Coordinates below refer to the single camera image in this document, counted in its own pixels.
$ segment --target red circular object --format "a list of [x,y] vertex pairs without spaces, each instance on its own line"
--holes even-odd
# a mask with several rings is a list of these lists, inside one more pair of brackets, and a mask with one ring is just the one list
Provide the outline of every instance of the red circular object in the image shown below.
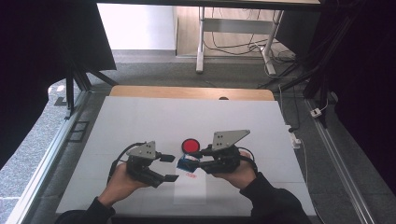
[[199,151],[199,147],[200,147],[199,142],[193,138],[186,139],[181,144],[181,149],[183,150],[184,153],[192,153]]

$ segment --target white surface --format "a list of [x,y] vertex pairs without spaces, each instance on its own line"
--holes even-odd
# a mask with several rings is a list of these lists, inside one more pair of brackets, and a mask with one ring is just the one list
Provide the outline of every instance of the white surface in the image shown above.
[[[277,102],[133,97],[106,98],[57,212],[88,208],[104,189],[111,162],[133,143],[155,140],[157,151],[175,155],[172,163],[155,161],[150,166],[162,175],[173,175],[179,173],[176,166],[185,139],[195,138],[206,147],[215,131],[245,129],[251,133],[236,145],[250,149],[267,179],[291,191],[305,212],[314,215]],[[115,209],[129,216],[250,215],[251,202],[238,189],[212,175],[204,177],[199,184],[205,183],[205,201],[185,198],[185,192],[175,194],[176,183],[163,183],[157,189],[137,190]],[[177,188],[183,184],[181,177]],[[194,196],[204,195],[202,188],[198,190]]]
[[176,49],[175,7],[97,4],[112,49]]

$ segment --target floor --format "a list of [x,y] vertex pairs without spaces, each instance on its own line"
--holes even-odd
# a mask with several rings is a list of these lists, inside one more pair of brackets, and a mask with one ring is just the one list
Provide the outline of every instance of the floor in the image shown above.
[[[216,40],[218,38],[219,45],[234,44],[221,42],[221,35],[216,34]],[[240,41],[239,43],[248,43],[248,37],[247,40]],[[114,51],[118,71],[106,71],[105,74],[123,85],[256,89],[271,80],[263,71],[262,59],[254,55],[244,59],[225,57],[228,54],[218,55],[219,57],[213,54],[214,57],[205,59],[205,72],[198,76],[195,74],[195,61],[191,57],[196,51],[196,46],[191,45],[193,47],[186,50],[185,53],[178,51],[177,57],[152,54],[128,56]],[[277,72],[281,72],[287,67],[287,64],[276,63]],[[277,80],[267,88],[276,90],[279,84],[288,82],[293,77],[299,76],[301,72],[301,70],[296,70],[289,77]],[[57,165],[51,168],[43,185],[44,188],[38,192],[24,223],[53,223],[56,218],[54,211],[62,198],[68,179],[73,174],[101,104],[110,91],[110,87],[100,79],[90,77],[90,80],[93,90],[88,92],[89,100],[83,106],[84,109],[78,119],[78,122],[88,122],[88,129],[85,130],[83,136],[79,132],[70,133],[69,140],[81,138],[81,141],[65,143],[55,162]],[[277,94],[276,99],[283,108],[285,121],[292,127],[298,128],[295,134],[304,142],[304,148],[295,152],[305,180],[307,180],[314,206],[327,224],[361,223],[318,134],[314,121],[309,115],[306,101],[301,95],[304,85],[305,83],[301,83],[294,89],[282,92],[281,95]],[[2,179],[0,183],[0,223],[7,221],[9,214],[21,197],[24,187],[50,145],[52,136],[57,133],[64,120],[65,107],[62,97],[65,97],[64,82],[54,84],[49,92],[49,103],[42,118],[37,121],[36,126],[7,166],[0,171]],[[376,223],[396,223],[395,196],[389,191],[359,146],[338,121],[333,112],[335,104],[336,102],[331,100],[327,108],[328,131],[332,135],[334,143],[338,146]],[[313,218],[313,222],[319,223],[317,218]]]

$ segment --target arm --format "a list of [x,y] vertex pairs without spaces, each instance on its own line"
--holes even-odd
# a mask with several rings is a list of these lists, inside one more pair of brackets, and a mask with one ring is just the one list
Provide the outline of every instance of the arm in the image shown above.
[[116,214],[113,204],[127,198],[135,190],[147,187],[133,180],[126,172],[126,163],[117,166],[114,175],[105,190],[96,197],[86,210],[67,211],[61,214],[55,224],[106,224],[107,220]]
[[300,201],[285,189],[274,188],[268,180],[259,173],[254,174],[251,165],[241,161],[231,174],[215,174],[240,190],[253,204],[251,216],[260,223],[311,223],[306,216]]

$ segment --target white tabletop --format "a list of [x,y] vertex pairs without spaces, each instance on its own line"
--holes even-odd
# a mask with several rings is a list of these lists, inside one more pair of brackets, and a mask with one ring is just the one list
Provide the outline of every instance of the white tabletop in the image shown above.
[[228,182],[202,170],[188,175],[176,168],[185,139],[195,138],[206,147],[216,131],[245,129],[250,134],[236,145],[250,149],[259,170],[273,186],[292,192],[305,212],[313,216],[315,211],[277,102],[111,96],[102,106],[57,213],[87,209],[105,188],[111,162],[133,143],[155,141],[157,151],[177,158],[172,163],[155,161],[150,169],[180,177],[157,189],[137,190],[114,205],[118,215],[249,216],[251,202]]

